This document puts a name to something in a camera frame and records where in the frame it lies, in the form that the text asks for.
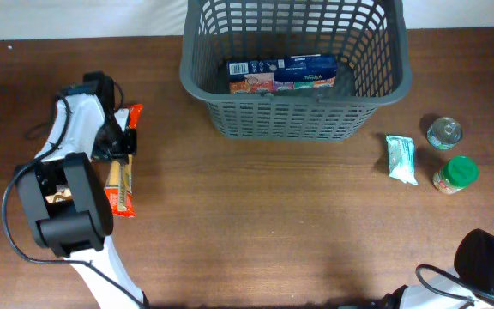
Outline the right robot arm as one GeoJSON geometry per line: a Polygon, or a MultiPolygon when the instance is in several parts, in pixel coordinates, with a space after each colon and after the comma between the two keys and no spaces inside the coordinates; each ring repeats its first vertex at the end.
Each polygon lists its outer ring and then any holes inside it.
{"type": "Polygon", "coordinates": [[[373,307],[494,308],[494,235],[474,229],[459,244],[450,269],[420,264],[415,275],[417,285],[400,287],[373,307]]]}

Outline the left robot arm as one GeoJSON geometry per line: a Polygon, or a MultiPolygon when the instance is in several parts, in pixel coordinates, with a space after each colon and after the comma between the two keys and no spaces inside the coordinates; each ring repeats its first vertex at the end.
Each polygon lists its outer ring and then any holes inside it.
{"type": "Polygon", "coordinates": [[[92,165],[130,163],[136,154],[136,128],[123,103],[123,90],[102,71],[63,88],[55,97],[45,145],[15,169],[2,203],[17,190],[34,242],[55,256],[29,257],[13,244],[20,258],[71,266],[101,308],[147,308],[147,296],[118,256],[111,236],[112,200],[92,165]]]}

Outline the orange spaghetti packet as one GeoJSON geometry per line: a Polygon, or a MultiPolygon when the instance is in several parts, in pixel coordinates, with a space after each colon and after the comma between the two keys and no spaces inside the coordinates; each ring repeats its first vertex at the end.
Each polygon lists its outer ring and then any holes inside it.
{"type": "MultiPolygon", "coordinates": [[[[144,105],[137,103],[125,108],[130,110],[130,121],[127,128],[136,129],[144,105]]],[[[134,156],[129,156],[129,162],[111,162],[110,172],[104,187],[112,213],[127,218],[136,216],[132,200],[132,160],[134,156]]]]}

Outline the brown white snack bag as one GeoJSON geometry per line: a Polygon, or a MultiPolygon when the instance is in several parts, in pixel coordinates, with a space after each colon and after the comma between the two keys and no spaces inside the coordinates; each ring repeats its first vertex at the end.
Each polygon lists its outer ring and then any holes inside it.
{"type": "Polygon", "coordinates": [[[56,192],[45,197],[48,203],[61,203],[72,200],[73,196],[70,188],[67,185],[58,185],[56,192]]]}

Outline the blue cardboard food box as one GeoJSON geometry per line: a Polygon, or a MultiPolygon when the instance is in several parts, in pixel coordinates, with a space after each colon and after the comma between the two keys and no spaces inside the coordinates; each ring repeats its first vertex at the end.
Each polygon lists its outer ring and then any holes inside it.
{"type": "Polygon", "coordinates": [[[338,64],[332,55],[311,54],[229,62],[231,94],[276,93],[332,87],[338,64]]]}

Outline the mint green wipes packet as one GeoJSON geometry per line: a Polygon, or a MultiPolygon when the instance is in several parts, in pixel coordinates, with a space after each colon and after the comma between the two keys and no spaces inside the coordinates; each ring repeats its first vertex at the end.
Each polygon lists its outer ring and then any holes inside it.
{"type": "Polygon", "coordinates": [[[417,185],[413,139],[406,136],[387,135],[385,140],[388,146],[389,177],[398,179],[404,184],[417,185]]]}

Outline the glass jar green lid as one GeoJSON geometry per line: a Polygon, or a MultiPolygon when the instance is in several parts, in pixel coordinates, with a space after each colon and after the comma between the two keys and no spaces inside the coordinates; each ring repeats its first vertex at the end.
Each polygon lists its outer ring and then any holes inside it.
{"type": "Polygon", "coordinates": [[[472,185],[479,177],[474,160],[456,156],[444,164],[432,178],[434,186],[444,194],[454,194],[472,185]]]}

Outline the tin can green label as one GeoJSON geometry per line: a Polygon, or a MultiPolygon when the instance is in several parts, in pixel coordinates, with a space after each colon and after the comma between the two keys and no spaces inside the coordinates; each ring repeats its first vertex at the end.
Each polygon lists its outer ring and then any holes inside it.
{"type": "Polygon", "coordinates": [[[426,132],[429,144],[439,150],[448,150],[463,138],[461,124],[450,117],[436,119],[426,132]]]}

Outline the grey plastic shopping basket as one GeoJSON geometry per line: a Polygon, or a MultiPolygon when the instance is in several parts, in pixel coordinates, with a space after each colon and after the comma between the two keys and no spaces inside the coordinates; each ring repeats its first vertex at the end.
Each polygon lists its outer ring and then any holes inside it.
{"type": "Polygon", "coordinates": [[[341,141],[412,84],[401,0],[190,0],[180,79],[225,136],[341,141]]]}

